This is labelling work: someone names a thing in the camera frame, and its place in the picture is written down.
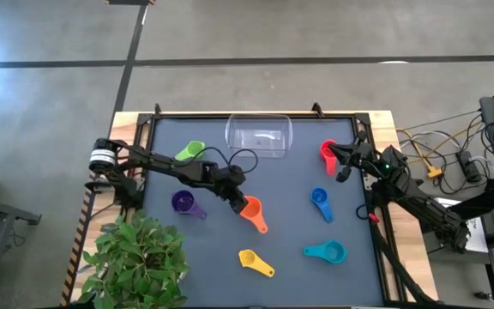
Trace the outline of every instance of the wooden table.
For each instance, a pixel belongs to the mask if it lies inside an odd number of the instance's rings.
[[[396,148],[399,147],[398,138],[395,132],[394,120],[391,111],[356,111],[367,112],[370,114],[370,122],[373,138],[376,147],[379,151],[383,151],[389,145]],[[118,112],[111,124],[111,139],[124,140],[132,144],[139,114],[150,112]],[[217,114],[217,113],[257,113],[257,112],[162,112],[163,115],[179,115],[179,114]],[[263,113],[296,113],[296,112],[263,112]],[[355,113],[354,111],[329,111],[330,113]],[[147,143],[148,134],[141,136],[141,145]],[[90,179],[94,179],[95,175],[90,174]],[[81,205],[81,216],[77,226],[75,241],[72,247],[72,253],[69,259],[69,266],[65,278],[64,288],[62,292],[61,305],[68,304],[69,301],[77,300],[81,296],[81,287],[87,278],[93,274],[94,270],[83,270],[86,265],[81,258],[82,252],[87,251],[93,253],[96,251],[94,241],[101,235],[100,228],[103,224],[114,222],[119,215],[119,207],[112,207],[108,210],[96,215],[92,220],[89,220],[91,213],[94,213],[105,206],[111,204],[113,193],[99,193],[96,196],[89,190],[86,190]],[[425,243],[420,231],[419,221],[404,209],[395,203],[389,205],[389,212],[392,221],[392,228],[395,236],[395,243],[401,263],[405,266],[414,281],[434,300],[437,300],[437,291],[434,283],[434,278],[431,273],[430,263],[426,254]],[[380,226],[381,233],[385,234],[383,226]],[[390,291],[390,299],[398,300],[398,291],[395,285],[394,272],[388,262],[385,262],[385,270],[387,273],[388,287]],[[413,297],[409,294],[408,299],[413,301]]]

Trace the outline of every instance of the green leaves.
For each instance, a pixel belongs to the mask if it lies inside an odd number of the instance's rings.
[[[93,299],[96,309],[153,309],[181,306],[177,278],[189,269],[182,244],[184,235],[175,227],[162,227],[136,211],[130,223],[119,216],[103,226],[97,251],[83,253],[97,269],[82,286],[81,300]]]
[[[131,243],[136,243],[136,231],[129,223],[122,223],[119,226],[119,232]]]

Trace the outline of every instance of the concrete floor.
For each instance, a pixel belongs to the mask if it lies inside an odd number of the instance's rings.
[[[125,59],[137,14],[101,0],[2,0],[0,61]],[[452,55],[494,55],[494,0],[159,0],[136,58]],[[88,155],[108,132],[122,73],[0,69],[0,200],[43,214],[38,227],[17,227],[27,243],[3,256],[0,308],[59,302]],[[494,62],[135,68],[123,109],[296,110],[318,101],[392,110],[408,127],[476,110],[493,94]],[[470,119],[419,130],[454,132]],[[471,150],[481,154],[476,142]],[[458,171],[450,177],[460,181]],[[480,265],[432,271],[442,300],[494,307],[471,296],[488,288]]]

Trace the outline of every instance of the green measuring cup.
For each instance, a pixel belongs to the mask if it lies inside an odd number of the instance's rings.
[[[190,141],[188,145],[186,145],[186,148],[184,148],[181,152],[175,155],[175,159],[180,161],[191,159],[204,149],[205,149],[205,142]]]

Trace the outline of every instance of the plastic bin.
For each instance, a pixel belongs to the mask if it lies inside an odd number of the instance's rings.
[[[285,115],[233,114],[226,124],[226,142],[235,153],[251,149],[262,158],[282,158],[292,145],[291,119]],[[242,152],[238,156],[253,156]]]

